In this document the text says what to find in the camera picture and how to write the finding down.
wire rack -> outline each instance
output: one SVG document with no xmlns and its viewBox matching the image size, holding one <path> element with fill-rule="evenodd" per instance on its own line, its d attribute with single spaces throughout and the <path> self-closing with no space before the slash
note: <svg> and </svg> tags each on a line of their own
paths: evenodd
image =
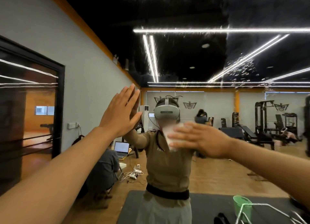
<svg viewBox="0 0 310 224">
<path fill-rule="evenodd" d="M 242 206 L 241 206 L 241 208 L 240 208 L 240 212 L 239 212 L 239 214 L 238 214 L 238 216 L 237 216 L 237 220 L 236 220 L 235 224 L 239 224 L 239 223 L 244 224 L 245 222 L 242 221 L 242 219 L 244 219 L 244 218 L 247 220 L 246 223 L 252 224 L 252 222 L 249 220 L 249 218 L 248 218 L 248 217 L 246 216 L 246 214 L 243 212 L 243 208 L 244 208 L 245 206 L 267 206 L 267 207 L 269 207 L 269 208 L 271 208 L 271 209 L 273 209 L 273 210 L 276 210 L 278 213 L 281 213 L 281 214 L 284 215 L 285 217 L 289 218 L 289 220 L 290 220 L 292 223 L 294 223 L 294 224 L 307 224 L 307 223 L 304 221 L 304 219 L 302 219 L 301 216 L 300 216 L 298 213 L 296 213 L 295 211 L 292 211 L 292 212 L 297 216 L 297 218 L 298 218 L 299 220 L 297 220 L 297 219 L 293 218 L 292 216 L 290 216 L 290 215 L 288 215 L 288 214 L 282 212 L 281 210 L 276 209 L 275 207 L 271 206 L 270 204 L 242 204 Z"/>
</svg>

gray pants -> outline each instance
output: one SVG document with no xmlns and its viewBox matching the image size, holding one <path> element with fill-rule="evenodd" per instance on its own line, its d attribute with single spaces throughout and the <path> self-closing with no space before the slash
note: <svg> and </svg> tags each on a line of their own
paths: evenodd
<svg viewBox="0 0 310 224">
<path fill-rule="evenodd" d="M 157 203 L 153 197 L 142 199 L 136 224 L 191 224 L 192 208 L 190 202 L 184 207 L 168 208 Z"/>
</svg>

white air conditioner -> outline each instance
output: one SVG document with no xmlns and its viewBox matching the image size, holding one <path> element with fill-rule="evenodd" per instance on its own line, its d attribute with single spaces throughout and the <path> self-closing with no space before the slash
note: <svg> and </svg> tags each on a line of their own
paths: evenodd
<svg viewBox="0 0 310 224">
<path fill-rule="evenodd" d="M 149 130 L 149 106 L 141 105 L 139 106 L 139 111 L 142 112 L 142 125 L 144 132 Z"/>
</svg>

vr headset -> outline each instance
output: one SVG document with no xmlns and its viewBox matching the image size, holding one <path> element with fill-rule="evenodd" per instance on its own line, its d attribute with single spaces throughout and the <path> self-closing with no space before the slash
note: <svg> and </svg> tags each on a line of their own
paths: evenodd
<svg viewBox="0 0 310 224">
<path fill-rule="evenodd" d="M 165 104 L 155 107 L 154 109 L 154 117 L 157 120 L 160 119 L 180 119 L 180 108 L 174 105 L 169 104 L 169 99 L 165 99 Z"/>
</svg>

black belt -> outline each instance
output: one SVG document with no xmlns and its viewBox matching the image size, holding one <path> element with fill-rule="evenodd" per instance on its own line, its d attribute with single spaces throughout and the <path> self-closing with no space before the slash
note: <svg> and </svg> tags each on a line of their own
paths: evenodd
<svg viewBox="0 0 310 224">
<path fill-rule="evenodd" d="M 153 187 L 152 185 L 148 184 L 146 186 L 146 190 L 153 195 L 157 195 L 157 196 L 159 196 L 161 198 L 165 198 L 165 199 L 187 200 L 189 198 L 189 190 L 188 189 L 186 191 L 183 191 L 183 192 L 168 192 L 168 191 L 163 191 L 161 189 L 158 189 L 158 188 Z"/>
</svg>

